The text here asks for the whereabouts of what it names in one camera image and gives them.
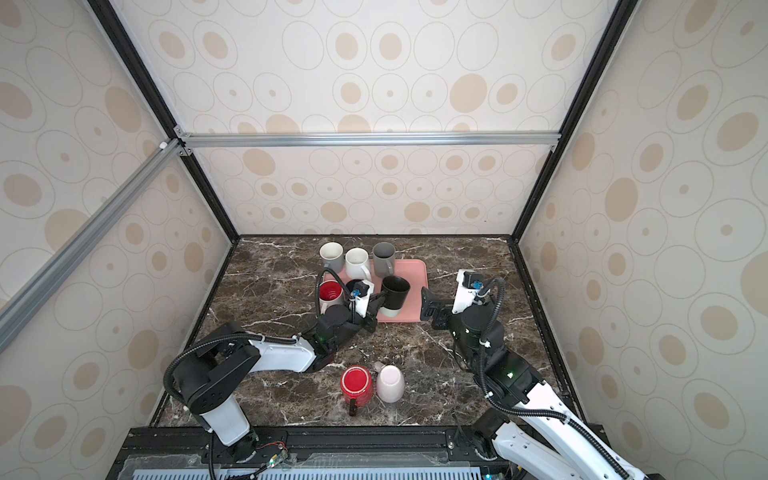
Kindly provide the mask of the dark grey upside-down mug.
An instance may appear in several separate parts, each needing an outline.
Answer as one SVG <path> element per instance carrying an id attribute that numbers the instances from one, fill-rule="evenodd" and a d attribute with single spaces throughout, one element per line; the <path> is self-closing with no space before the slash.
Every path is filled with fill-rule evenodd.
<path id="1" fill-rule="evenodd" d="M 395 273 L 396 248 L 392 243 L 379 242 L 372 250 L 374 273 L 379 278 L 385 278 Z"/>

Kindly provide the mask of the white mug red inside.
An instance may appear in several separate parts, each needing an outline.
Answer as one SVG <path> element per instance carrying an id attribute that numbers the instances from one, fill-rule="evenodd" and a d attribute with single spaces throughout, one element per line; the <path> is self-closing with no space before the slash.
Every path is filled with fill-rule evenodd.
<path id="1" fill-rule="evenodd" d="M 344 304 L 342 285 L 336 280 L 325 280 L 318 287 L 317 299 L 320 306 L 320 314 L 324 314 L 328 308 L 334 305 Z"/>

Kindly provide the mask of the black upside-down mug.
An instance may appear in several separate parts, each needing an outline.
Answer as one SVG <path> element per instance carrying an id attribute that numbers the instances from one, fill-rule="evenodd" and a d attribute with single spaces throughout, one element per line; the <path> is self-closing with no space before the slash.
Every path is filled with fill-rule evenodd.
<path id="1" fill-rule="evenodd" d="M 370 290 L 368 283 L 362 279 L 349 280 L 346 283 L 346 288 L 349 291 L 351 298 L 366 297 Z"/>

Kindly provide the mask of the white teapot-like mug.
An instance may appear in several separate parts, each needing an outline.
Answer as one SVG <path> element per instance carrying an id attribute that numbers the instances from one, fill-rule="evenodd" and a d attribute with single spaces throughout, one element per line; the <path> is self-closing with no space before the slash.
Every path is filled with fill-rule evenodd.
<path id="1" fill-rule="evenodd" d="M 345 254 L 345 272 L 350 280 L 372 280 L 368 252 L 359 247 L 348 250 Z"/>

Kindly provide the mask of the light grey mug white inside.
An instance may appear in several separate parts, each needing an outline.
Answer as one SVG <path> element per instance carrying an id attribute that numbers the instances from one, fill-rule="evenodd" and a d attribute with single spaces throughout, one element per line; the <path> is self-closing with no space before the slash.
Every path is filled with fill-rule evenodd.
<path id="1" fill-rule="evenodd" d="M 319 250 L 319 255 L 323 261 L 323 266 L 340 274 L 345 265 L 344 247 L 337 242 L 326 242 Z"/>

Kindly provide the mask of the black mug white base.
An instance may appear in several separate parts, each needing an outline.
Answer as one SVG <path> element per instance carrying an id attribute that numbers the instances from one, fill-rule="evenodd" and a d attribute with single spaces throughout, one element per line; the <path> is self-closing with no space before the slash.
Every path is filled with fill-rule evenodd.
<path id="1" fill-rule="evenodd" d="M 400 276 L 390 275 L 384 277 L 381 283 L 384 303 L 379 312 L 389 318 L 396 317 L 401 312 L 410 289 L 410 283 Z"/>

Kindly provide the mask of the pink rectangular tray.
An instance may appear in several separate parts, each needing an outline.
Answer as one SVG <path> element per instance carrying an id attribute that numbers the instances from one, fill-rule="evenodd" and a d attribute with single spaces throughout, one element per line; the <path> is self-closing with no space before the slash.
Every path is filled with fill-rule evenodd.
<path id="1" fill-rule="evenodd" d="M 405 278 L 410 284 L 410 291 L 399 314 L 388 317 L 379 312 L 377 319 L 384 323 L 419 323 L 421 311 L 421 288 L 428 286 L 426 264 L 419 259 L 397 259 L 395 274 Z"/>

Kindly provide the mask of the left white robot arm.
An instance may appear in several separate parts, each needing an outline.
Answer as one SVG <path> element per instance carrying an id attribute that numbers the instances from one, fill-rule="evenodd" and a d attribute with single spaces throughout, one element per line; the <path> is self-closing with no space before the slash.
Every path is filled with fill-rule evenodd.
<path id="1" fill-rule="evenodd" d="M 234 398 L 234 391 L 251 373 L 290 371 L 314 373 L 334 359 L 358 332 L 376 330 L 378 310 L 334 305 L 307 332 L 291 338 L 245 331 L 230 322 L 183 351 L 166 368 L 163 386 L 202 425 L 215 435 L 236 463 L 256 454 L 256 433 Z"/>

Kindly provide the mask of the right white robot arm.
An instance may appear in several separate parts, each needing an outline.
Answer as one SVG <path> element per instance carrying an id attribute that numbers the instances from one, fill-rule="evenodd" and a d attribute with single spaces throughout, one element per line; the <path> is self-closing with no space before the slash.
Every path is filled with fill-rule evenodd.
<path id="1" fill-rule="evenodd" d="M 539 371 L 508 348 L 501 293 L 459 287 L 453 300 L 421 290 L 421 318 L 451 334 L 491 408 L 475 425 L 483 447 L 537 479 L 643 479 L 574 414 Z"/>

